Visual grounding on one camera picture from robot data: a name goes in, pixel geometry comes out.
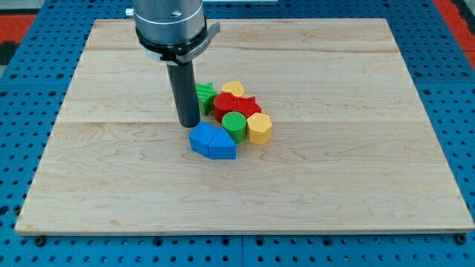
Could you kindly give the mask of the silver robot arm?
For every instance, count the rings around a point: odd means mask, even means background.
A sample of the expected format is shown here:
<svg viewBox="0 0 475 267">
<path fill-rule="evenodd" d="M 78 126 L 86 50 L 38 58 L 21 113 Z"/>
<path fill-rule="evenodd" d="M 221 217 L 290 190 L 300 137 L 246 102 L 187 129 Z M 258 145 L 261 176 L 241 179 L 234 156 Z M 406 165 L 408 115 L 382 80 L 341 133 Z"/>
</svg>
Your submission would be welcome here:
<svg viewBox="0 0 475 267">
<path fill-rule="evenodd" d="M 202 0 L 132 0 L 125 14 L 148 56 L 168 65 L 192 62 L 220 32 L 220 23 L 207 25 Z"/>
</svg>

